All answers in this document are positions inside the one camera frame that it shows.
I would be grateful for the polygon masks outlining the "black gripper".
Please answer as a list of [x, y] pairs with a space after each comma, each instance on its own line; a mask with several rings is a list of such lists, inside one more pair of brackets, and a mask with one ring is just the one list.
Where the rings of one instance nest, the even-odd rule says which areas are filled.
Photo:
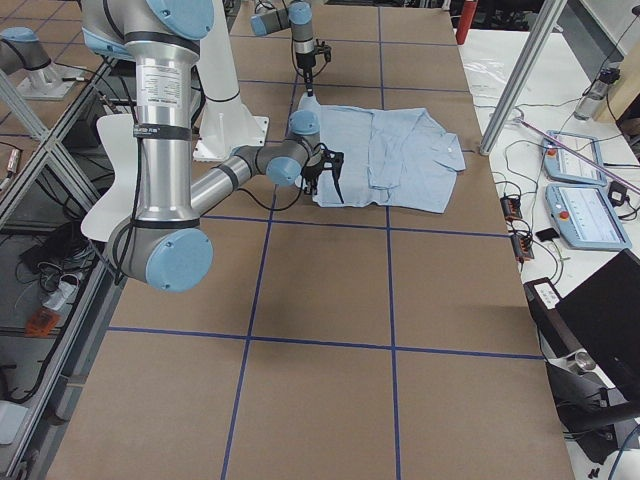
[[313, 68], [316, 66], [315, 53], [314, 51], [306, 53], [295, 51], [294, 58], [297, 71], [304, 79], [306, 94], [312, 97], [314, 95]]
[[304, 182], [305, 195], [317, 195], [318, 180], [324, 169], [324, 160], [322, 158], [319, 158], [319, 161], [317, 163], [313, 165], [307, 165], [302, 169], [301, 174]]

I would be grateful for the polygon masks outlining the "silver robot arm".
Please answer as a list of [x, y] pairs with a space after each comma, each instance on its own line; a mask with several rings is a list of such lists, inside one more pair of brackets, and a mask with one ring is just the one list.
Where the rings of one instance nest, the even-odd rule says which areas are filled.
[[301, 72], [308, 96], [314, 94], [313, 68], [316, 66], [317, 44], [312, 18], [312, 7], [306, 1], [293, 1], [289, 6], [251, 17], [251, 27], [256, 36], [287, 29], [291, 31], [296, 67]]
[[214, 259], [203, 214], [258, 175], [316, 188], [331, 159], [318, 117], [293, 113], [285, 138], [265, 144], [268, 121], [241, 101], [219, 1], [85, 1], [81, 12], [92, 52], [135, 65], [130, 112], [98, 123], [115, 179], [83, 233], [105, 244], [117, 279], [189, 290]]

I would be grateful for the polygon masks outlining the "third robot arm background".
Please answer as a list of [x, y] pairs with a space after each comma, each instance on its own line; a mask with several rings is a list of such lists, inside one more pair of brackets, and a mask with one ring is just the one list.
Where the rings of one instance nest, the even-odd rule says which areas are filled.
[[80, 68], [55, 63], [27, 27], [1, 32], [1, 70], [7, 76], [26, 73], [17, 90], [28, 100], [62, 100], [76, 83], [85, 81]]

